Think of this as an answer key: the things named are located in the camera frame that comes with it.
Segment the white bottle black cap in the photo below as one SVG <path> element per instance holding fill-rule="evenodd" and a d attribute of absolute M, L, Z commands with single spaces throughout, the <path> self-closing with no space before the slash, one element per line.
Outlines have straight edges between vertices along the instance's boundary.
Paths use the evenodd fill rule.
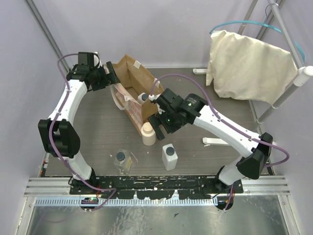
<path fill-rule="evenodd" d="M 175 169 L 178 156 L 171 143 L 162 147 L 162 161 L 167 171 Z"/>
<path fill-rule="evenodd" d="M 146 93 L 141 93 L 138 97 L 137 97 L 137 101 L 140 104 L 143 104 L 147 99 L 149 98 L 149 96 Z"/>

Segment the brown paper bag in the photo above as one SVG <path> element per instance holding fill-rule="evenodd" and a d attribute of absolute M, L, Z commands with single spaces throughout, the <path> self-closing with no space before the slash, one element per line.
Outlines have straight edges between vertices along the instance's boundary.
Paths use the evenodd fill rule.
<path fill-rule="evenodd" d="M 151 90 L 157 95 L 164 89 L 160 82 L 152 87 L 156 81 L 154 76 L 129 55 L 124 55 L 117 64 L 113 64 L 113 68 L 120 80 L 120 83 L 115 84 L 112 89 L 115 104 L 120 110 L 125 111 L 138 133 L 141 133 L 141 127 L 148 121 L 148 117 L 157 113 L 157 106 L 149 100 L 140 101 L 139 96 L 149 95 Z"/>

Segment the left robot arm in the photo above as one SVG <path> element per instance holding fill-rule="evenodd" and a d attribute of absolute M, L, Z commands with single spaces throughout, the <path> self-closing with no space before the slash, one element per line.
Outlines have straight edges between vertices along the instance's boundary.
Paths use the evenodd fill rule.
<path fill-rule="evenodd" d="M 38 123 L 46 153 L 58 158 L 68 168 L 73 179 L 87 194 L 99 188 L 95 172 L 80 152 L 81 140 L 73 127 L 77 109 L 89 91 L 98 91 L 120 83 L 111 62 L 102 64 L 96 52 L 78 52 L 77 64 L 61 72 L 65 81 L 63 94 L 47 119 Z"/>

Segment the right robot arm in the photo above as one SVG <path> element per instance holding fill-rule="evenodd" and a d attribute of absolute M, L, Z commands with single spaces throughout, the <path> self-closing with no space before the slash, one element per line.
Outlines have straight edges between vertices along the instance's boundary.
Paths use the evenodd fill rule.
<path fill-rule="evenodd" d="M 196 94 L 182 98 L 166 89 L 159 95 L 150 95 L 149 100 L 158 108 L 148 120 L 159 140 L 164 139 L 160 126 L 171 134 L 191 124 L 214 134 L 240 154 L 238 159 L 222 166 L 215 176 L 214 186 L 218 192 L 227 192 L 234 182 L 244 177 L 253 180 L 260 177 L 270 155 L 269 145 L 273 141 L 270 134 L 259 135 L 222 114 L 214 114 L 206 100 Z"/>

